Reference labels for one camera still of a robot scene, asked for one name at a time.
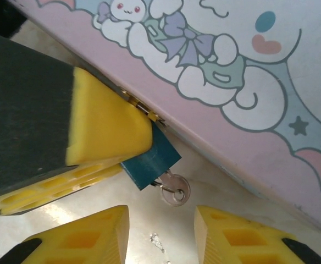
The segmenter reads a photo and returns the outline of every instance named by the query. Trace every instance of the pastel pink case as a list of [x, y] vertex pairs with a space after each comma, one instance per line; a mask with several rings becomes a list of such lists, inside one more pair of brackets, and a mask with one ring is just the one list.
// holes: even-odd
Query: pastel pink case
[[240, 184], [321, 229], [321, 0], [11, 0]]

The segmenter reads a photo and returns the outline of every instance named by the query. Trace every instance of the yellow foam block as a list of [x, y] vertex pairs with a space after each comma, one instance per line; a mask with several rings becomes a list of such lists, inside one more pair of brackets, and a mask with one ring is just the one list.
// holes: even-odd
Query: yellow foam block
[[280, 230], [208, 206], [197, 206], [195, 237], [200, 264], [303, 264]]
[[75, 68], [67, 165], [110, 167], [149, 150], [151, 122], [90, 73]]
[[122, 264], [129, 210], [116, 206], [29, 237], [42, 240], [22, 264]]
[[107, 169], [103, 168], [104, 165], [98, 163], [89, 167], [79, 166], [47, 180], [2, 195], [0, 196], [0, 214], [12, 215], [42, 206], [112, 177], [123, 170], [119, 164]]

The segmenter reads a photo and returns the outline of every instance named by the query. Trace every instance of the printed artwork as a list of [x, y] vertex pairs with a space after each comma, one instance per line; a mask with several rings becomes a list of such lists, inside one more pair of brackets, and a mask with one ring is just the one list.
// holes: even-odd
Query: printed artwork
[[188, 100], [282, 138], [321, 189], [321, 0], [37, 0], [91, 14]]

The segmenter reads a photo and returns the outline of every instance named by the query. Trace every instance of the purple bow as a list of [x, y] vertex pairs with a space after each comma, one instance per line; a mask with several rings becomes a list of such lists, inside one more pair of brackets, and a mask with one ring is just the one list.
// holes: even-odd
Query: purple bow
[[[187, 28], [186, 20], [180, 12], [165, 18], [163, 29], [166, 36], [170, 37], [159, 42], [167, 49], [168, 58], [171, 60], [177, 54], [181, 60], [178, 65], [198, 65], [198, 53], [205, 58], [211, 54], [214, 36], [201, 34]], [[179, 52], [185, 47], [185, 52], [181, 56]]]
[[115, 18], [111, 12], [110, 12], [110, 6], [106, 2], [102, 2], [98, 7], [98, 22], [103, 23], [107, 19], [110, 19], [113, 22], [118, 21], [117, 18]]

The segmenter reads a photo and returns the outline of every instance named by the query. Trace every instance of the blue padlock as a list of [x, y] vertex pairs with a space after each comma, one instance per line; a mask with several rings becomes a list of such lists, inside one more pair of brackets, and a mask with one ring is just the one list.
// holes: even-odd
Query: blue padlock
[[180, 154], [154, 122], [152, 134], [153, 143], [150, 150], [121, 163], [140, 190], [152, 184], [181, 159]]

